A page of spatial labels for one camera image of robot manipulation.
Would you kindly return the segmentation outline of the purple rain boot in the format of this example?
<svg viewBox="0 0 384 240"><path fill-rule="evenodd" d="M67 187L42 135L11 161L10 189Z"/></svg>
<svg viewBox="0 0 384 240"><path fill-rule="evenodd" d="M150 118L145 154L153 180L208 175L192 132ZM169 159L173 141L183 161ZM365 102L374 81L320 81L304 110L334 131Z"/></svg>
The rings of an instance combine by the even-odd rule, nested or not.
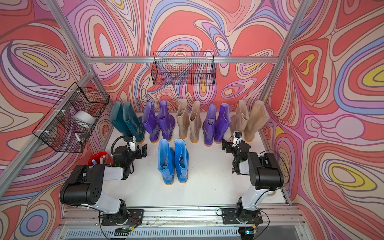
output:
<svg viewBox="0 0 384 240"><path fill-rule="evenodd" d="M162 131L162 136L170 141L176 125L175 118L169 114L167 101L160 101L160 110L157 115L158 123Z"/></svg>
<svg viewBox="0 0 384 240"><path fill-rule="evenodd" d="M161 129L151 102L146 103L142 116L142 123L147 133L149 133L150 142L156 143L159 140Z"/></svg>
<svg viewBox="0 0 384 240"><path fill-rule="evenodd" d="M216 121L214 141L216 143L221 143L222 139L230 127L231 124L231 115L229 110L229 105L227 103L222 103L220 106L219 116Z"/></svg>
<svg viewBox="0 0 384 240"><path fill-rule="evenodd" d="M210 105L206 119L203 123L204 143L210 147L214 141L215 128L216 128L217 108L215 105Z"/></svg>

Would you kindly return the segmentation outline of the blue rain boot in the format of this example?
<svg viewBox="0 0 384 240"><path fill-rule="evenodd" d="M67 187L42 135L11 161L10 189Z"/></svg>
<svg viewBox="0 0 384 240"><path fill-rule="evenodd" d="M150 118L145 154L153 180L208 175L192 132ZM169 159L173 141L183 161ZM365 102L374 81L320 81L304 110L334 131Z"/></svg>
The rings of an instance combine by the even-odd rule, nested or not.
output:
<svg viewBox="0 0 384 240"><path fill-rule="evenodd" d="M175 140L175 168L180 183L186 183L189 174L190 155L184 140Z"/></svg>
<svg viewBox="0 0 384 240"><path fill-rule="evenodd" d="M175 152L165 139L160 140L158 148L158 170L166 185L171 185L175 178Z"/></svg>

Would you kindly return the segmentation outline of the teal rain boot yellow sole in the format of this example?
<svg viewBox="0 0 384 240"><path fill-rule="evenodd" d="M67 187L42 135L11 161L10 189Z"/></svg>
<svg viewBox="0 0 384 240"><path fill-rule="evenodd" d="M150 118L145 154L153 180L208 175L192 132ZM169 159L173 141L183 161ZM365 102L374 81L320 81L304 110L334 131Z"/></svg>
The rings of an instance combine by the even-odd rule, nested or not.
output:
<svg viewBox="0 0 384 240"><path fill-rule="evenodd" d="M109 121L123 136L128 137L132 135L123 118L123 104L121 101L114 103L110 112Z"/></svg>

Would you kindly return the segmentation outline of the beige rain boot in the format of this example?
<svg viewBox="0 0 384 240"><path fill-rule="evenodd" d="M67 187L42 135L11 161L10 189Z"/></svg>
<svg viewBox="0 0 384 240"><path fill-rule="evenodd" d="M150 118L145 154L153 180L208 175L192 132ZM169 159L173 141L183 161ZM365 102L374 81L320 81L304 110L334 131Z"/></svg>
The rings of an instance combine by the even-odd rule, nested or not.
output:
<svg viewBox="0 0 384 240"><path fill-rule="evenodd" d="M249 114L249 120L244 130L244 137L247 142L252 142L258 132L268 121L270 115L263 101L256 101Z"/></svg>
<svg viewBox="0 0 384 240"><path fill-rule="evenodd" d="M244 100L238 101L236 114L231 117L231 132L243 132L249 120L247 104Z"/></svg>
<svg viewBox="0 0 384 240"><path fill-rule="evenodd" d="M202 127L202 121L200 118L200 107L201 102L195 101L190 114L190 139L192 143L197 143L199 141L200 129Z"/></svg>
<svg viewBox="0 0 384 240"><path fill-rule="evenodd" d="M177 124L179 127L180 139L186 139L189 128L188 101L186 99L178 100Z"/></svg>

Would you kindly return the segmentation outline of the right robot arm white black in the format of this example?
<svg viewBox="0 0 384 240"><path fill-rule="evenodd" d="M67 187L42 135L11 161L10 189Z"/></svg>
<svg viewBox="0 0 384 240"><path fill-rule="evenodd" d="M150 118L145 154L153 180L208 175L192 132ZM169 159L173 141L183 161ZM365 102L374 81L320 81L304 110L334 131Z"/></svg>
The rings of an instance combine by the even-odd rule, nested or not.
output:
<svg viewBox="0 0 384 240"><path fill-rule="evenodd" d="M250 177L251 183L234 208L221 209L225 225L261 224L263 219L259 205L268 193L284 185L284 175L274 154L261 155L250 149L251 146L242 140L237 144L222 140L222 150L234 157L232 172Z"/></svg>

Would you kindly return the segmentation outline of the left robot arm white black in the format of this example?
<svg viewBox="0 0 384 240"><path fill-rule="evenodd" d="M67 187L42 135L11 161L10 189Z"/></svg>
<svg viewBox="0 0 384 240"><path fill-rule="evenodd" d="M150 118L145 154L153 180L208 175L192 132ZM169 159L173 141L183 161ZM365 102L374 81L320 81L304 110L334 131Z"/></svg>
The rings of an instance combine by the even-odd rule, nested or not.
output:
<svg viewBox="0 0 384 240"><path fill-rule="evenodd" d="M147 145L134 152L120 146L113 151L118 161L113 165L78 165L60 190L60 202L71 207L91 208L100 212L103 226L130 226L142 224L143 210L128 210L126 202L103 191L106 181L127 180L134 173L133 162L147 156Z"/></svg>

